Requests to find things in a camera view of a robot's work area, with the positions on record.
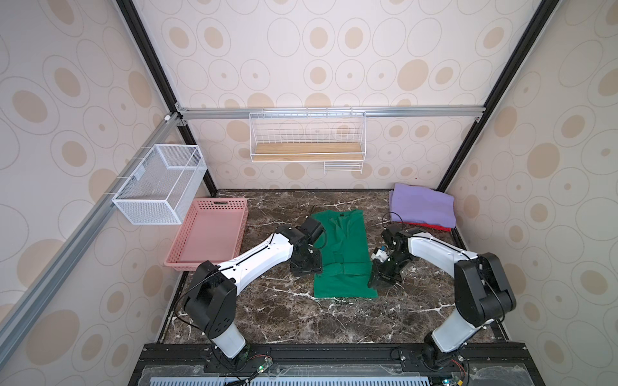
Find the green t-shirt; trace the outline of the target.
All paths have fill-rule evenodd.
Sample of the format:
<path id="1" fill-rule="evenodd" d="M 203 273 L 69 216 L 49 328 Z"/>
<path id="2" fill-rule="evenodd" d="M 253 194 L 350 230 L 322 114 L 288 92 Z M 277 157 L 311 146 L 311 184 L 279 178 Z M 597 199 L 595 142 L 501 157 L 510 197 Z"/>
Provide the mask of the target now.
<path id="1" fill-rule="evenodd" d="M 319 299 L 375 299 L 368 287 L 372 272 L 370 249 L 362 210 L 324 211 L 312 215 L 324 233 L 315 243 L 321 251 L 323 272 L 314 277 L 314 296 Z"/>

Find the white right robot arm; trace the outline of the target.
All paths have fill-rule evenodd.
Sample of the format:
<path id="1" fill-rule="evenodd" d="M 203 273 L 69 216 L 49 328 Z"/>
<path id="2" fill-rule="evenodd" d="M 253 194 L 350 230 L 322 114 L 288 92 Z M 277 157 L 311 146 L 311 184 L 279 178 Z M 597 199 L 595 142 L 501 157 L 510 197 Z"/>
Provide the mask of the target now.
<path id="1" fill-rule="evenodd" d="M 362 291 L 383 290 L 402 282 L 402 270 L 422 259 L 454 279 L 455 310 L 426 335 L 423 361 L 442 367 L 483 327 L 516 308 L 516 299 L 500 259 L 493 253 L 474 254 L 416 228 L 382 231 L 385 245 L 376 248 L 368 263 L 324 265 L 317 279 L 336 285 L 336 297 L 359 297 Z"/>

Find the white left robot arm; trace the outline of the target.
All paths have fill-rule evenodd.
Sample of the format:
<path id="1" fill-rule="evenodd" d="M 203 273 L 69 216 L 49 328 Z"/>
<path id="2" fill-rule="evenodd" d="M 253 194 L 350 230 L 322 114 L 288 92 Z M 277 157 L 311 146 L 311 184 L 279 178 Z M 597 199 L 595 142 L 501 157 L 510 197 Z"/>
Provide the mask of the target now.
<path id="1" fill-rule="evenodd" d="M 235 324 L 238 296 L 264 273 L 286 262 L 296 277 L 322 273 L 322 254 L 315 243 L 323 233 L 323 225 L 312 219 L 295 228 L 282 225 L 261 244 L 230 261 L 203 262 L 174 307 L 181 307 L 191 319 L 183 322 L 205 334 L 227 359 L 245 361 L 249 346 Z"/>

